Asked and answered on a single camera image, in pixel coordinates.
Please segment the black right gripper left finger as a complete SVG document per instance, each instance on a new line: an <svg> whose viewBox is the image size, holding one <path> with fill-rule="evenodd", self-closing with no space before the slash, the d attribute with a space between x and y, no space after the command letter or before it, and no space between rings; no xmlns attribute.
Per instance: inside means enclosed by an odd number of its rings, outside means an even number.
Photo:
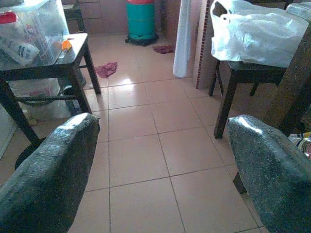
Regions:
<svg viewBox="0 0 311 233"><path fill-rule="evenodd" d="M83 113L48 135L0 190L3 233L66 233L93 164L98 117Z"/></svg>

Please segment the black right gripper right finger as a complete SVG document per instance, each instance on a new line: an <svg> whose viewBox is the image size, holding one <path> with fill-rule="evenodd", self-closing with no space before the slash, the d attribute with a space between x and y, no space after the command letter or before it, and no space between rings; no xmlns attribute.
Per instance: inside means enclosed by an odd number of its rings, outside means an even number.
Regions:
<svg viewBox="0 0 311 233"><path fill-rule="evenodd" d="M280 130L250 115L228 119L241 181L271 233L311 231L311 162Z"/></svg>

